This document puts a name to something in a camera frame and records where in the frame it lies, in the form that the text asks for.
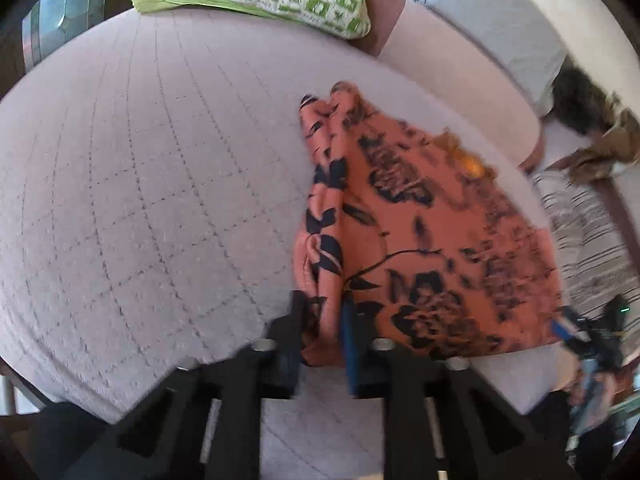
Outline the orange black floral garment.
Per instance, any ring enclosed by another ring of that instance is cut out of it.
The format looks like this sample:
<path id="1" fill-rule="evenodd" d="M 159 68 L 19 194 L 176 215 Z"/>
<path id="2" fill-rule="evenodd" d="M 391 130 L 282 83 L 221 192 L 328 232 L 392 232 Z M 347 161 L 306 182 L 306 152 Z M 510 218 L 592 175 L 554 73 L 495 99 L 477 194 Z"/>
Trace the orange black floral garment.
<path id="1" fill-rule="evenodd" d="M 294 244 L 310 302 L 303 357 L 340 365 L 351 304 L 378 336 L 422 356 L 492 356 L 552 344 L 561 284 L 549 231 L 451 133 L 390 117 L 348 82 L 305 96 L 314 180 Z"/>

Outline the striped white brown cloth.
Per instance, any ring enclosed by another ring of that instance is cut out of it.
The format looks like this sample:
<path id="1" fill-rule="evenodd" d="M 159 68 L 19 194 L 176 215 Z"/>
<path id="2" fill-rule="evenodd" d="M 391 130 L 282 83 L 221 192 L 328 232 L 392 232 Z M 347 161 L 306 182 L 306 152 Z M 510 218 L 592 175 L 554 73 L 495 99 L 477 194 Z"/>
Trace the striped white brown cloth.
<path id="1" fill-rule="evenodd" d="M 570 305 L 595 318 L 620 295 L 628 302 L 626 323 L 638 327 L 639 272 L 600 194 L 589 184 L 570 182 L 559 170 L 538 172 L 532 182 L 551 224 Z"/>

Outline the brown crumpled cloth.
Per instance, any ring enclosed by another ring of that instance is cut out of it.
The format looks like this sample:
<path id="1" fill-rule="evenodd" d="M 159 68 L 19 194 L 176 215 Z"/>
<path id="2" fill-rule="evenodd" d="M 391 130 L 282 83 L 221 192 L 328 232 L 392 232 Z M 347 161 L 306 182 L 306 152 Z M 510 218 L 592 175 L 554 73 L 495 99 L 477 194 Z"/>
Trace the brown crumpled cloth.
<path id="1" fill-rule="evenodd" d="M 616 166 L 625 169 L 638 161 L 639 123 L 624 108 L 600 139 L 575 153 L 568 174 L 573 183 L 587 184 L 611 177 Z"/>

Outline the dark furry item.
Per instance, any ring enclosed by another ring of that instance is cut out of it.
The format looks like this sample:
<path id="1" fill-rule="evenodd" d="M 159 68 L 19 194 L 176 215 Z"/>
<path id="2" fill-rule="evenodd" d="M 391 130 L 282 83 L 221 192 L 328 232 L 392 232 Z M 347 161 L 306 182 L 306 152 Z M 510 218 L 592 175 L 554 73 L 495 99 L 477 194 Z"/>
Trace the dark furry item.
<path id="1" fill-rule="evenodd" d="M 551 115 L 581 136 L 605 133 L 617 124 L 606 94 L 579 67 L 563 66 L 552 84 Z"/>

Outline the pink bolster cushion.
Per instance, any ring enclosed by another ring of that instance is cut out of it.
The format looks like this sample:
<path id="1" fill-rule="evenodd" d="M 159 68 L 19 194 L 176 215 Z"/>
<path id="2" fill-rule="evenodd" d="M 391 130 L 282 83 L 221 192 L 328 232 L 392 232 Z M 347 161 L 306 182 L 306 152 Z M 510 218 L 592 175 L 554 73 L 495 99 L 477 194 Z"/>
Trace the pink bolster cushion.
<path id="1" fill-rule="evenodd" d="M 364 0 L 371 29 L 350 43 L 451 107 L 523 171 L 544 154 L 541 120 L 509 73 L 437 12 L 410 0 Z"/>

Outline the grey pillow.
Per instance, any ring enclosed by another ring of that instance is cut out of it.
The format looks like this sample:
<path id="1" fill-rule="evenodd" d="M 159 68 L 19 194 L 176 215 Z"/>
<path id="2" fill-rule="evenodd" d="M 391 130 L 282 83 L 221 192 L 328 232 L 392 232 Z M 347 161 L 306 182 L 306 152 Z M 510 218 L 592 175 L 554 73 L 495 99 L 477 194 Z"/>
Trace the grey pillow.
<path id="1" fill-rule="evenodd" d="M 416 0 L 463 30 L 521 87 L 540 116 L 567 58 L 561 36 L 532 0 Z"/>

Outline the stained glass window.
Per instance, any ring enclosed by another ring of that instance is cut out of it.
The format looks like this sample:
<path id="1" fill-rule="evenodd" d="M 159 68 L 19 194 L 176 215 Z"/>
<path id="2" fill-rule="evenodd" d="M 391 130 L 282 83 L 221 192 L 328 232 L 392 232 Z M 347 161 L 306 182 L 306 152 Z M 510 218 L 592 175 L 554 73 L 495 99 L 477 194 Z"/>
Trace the stained glass window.
<path id="1" fill-rule="evenodd" d="M 104 20 L 105 0 L 38 0 L 22 21 L 26 72 Z"/>

